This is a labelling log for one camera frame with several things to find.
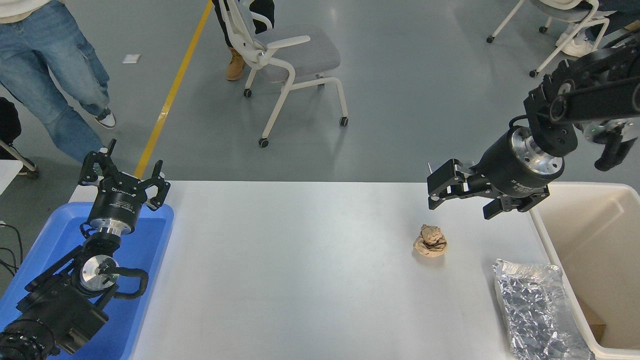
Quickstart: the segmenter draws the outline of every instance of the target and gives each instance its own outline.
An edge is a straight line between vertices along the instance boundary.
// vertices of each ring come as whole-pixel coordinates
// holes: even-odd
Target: jeans
[[[222,32],[225,34],[225,42],[227,43],[227,46],[233,47],[233,45],[231,45],[231,41],[229,41],[227,26],[225,25],[225,21],[222,19],[222,13],[220,12],[220,0],[211,0],[211,2],[213,3],[213,10],[216,12],[216,16],[218,17],[218,22],[220,23]],[[269,19],[269,21],[271,21],[271,25],[275,26],[275,5],[273,4],[273,0],[255,0],[249,5],[249,10],[265,16],[267,19]],[[267,30],[267,26],[261,21],[254,20],[253,25],[255,25],[256,34],[262,33],[263,31]]]
[[[54,144],[82,162],[103,145],[58,90],[92,115],[107,108],[109,76],[64,4],[52,0],[22,21],[0,24],[0,83],[37,117]]]

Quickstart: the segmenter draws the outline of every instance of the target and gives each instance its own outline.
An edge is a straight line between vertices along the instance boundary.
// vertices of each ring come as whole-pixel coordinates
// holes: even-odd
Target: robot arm
[[[524,212],[549,196],[547,185],[562,175],[564,157],[577,148],[574,126],[605,145],[595,167],[619,165],[638,136],[640,44],[602,49],[576,61],[564,60],[524,101],[526,115],[466,167],[451,159],[428,178],[429,209],[445,200],[481,196],[490,219],[503,211]],[[515,122],[527,119],[529,127]]]
[[[121,236],[135,230],[142,204],[160,208],[170,184],[161,174],[162,161],[145,181],[119,172],[110,158],[114,146],[112,140],[107,152],[85,157],[79,184],[98,187],[89,217],[80,226],[86,241],[25,287],[29,294],[17,305],[22,315],[0,332],[0,359],[41,360],[59,354],[59,348],[73,354],[109,320],[103,309],[111,299],[144,294],[146,271],[120,267],[113,254]],[[95,166],[104,177],[96,174]],[[152,186],[157,195],[148,199],[146,190]],[[138,290],[118,292],[120,276],[140,278]]]

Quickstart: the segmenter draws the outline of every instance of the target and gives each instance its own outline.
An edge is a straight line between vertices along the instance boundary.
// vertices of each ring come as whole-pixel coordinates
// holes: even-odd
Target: aluminum foil
[[[513,355],[522,360],[595,360],[573,319],[558,266],[498,259],[493,271]]]

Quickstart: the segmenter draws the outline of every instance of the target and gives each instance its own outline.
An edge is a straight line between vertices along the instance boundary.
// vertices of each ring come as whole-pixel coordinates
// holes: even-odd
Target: crumpled paper ball
[[[420,236],[413,243],[413,248],[421,255],[435,258],[447,251],[447,239],[437,226],[423,225],[420,229]]]

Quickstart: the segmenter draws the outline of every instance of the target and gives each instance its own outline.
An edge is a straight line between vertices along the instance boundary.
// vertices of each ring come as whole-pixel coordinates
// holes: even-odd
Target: brown boot
[[[242,77],[242,69],[244,68],[244,59],[239,52],[233,47],[229,47],[231,50],[231,62],[227,67],[227,80],[235,81]]]

